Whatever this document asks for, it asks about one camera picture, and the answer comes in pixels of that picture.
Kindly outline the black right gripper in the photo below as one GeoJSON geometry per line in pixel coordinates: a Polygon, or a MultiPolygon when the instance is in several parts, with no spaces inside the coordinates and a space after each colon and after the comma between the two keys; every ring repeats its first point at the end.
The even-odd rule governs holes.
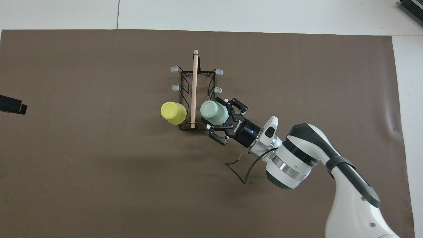
{"type": "Polygon", "coordinates": [[[216,102],[223,107],[223,115],[226,116],[225,121],[237,122],[237,124],[234,124],[234,128],[232,128],[232,125],[226,124],[213,125],[207,119],[202,118],[202,123],[206,125],[209,137],[220,145],[226,145],[230,137],[243,147],[250,147],[258,137],[261,128],[248,119],[244,119],[248,107],[236,98],[216,98],[216,102]]]}

